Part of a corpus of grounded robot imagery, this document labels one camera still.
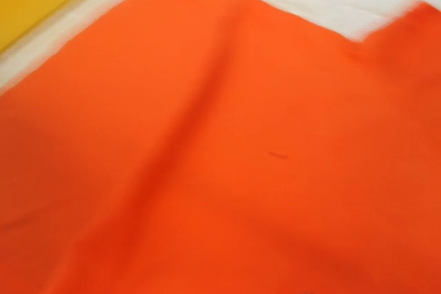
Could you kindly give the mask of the red t-shirt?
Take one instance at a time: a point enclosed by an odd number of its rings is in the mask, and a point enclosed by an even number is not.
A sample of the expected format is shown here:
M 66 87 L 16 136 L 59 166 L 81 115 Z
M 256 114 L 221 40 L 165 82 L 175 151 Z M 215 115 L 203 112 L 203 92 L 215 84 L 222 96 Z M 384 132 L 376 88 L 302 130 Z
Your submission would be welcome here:
M 439 293 L 440 11 L 117 5 L 1 96 L 1 292 Z

